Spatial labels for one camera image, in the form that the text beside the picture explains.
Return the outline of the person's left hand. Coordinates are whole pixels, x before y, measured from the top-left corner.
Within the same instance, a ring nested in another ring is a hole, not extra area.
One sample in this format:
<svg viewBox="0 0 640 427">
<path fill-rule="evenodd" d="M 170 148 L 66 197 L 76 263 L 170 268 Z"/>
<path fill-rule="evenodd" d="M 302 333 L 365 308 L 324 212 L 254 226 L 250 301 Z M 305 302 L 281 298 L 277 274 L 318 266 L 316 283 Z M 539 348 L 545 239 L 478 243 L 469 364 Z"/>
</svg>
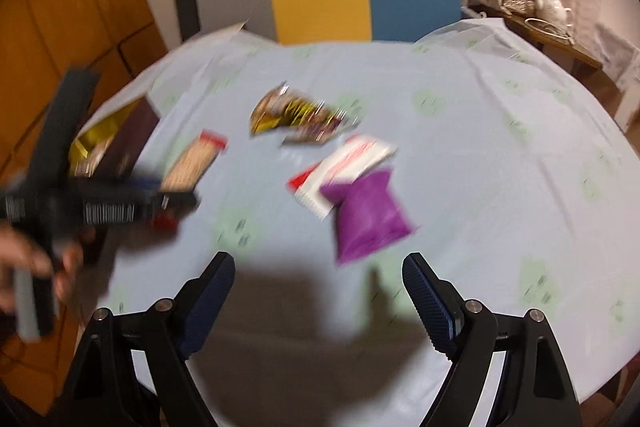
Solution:
<svg viewBox="0 0 640 427">
<path fill-rule="evenodd" d="M 13 274 L 16 270 L 26 270 L 34 277 L 51 277 L 54 295 L 61 303 L 68 303 L 73 294 L 77 274 L 84 265 L 84 248 L 96 239 L 94 228 L 85 228 L 62 251 L 62 267 L 53 268 L 52 261 L 35 243 L 1 223 L 1 312 L 13 314 L 15 298 Z"/>
</svg>

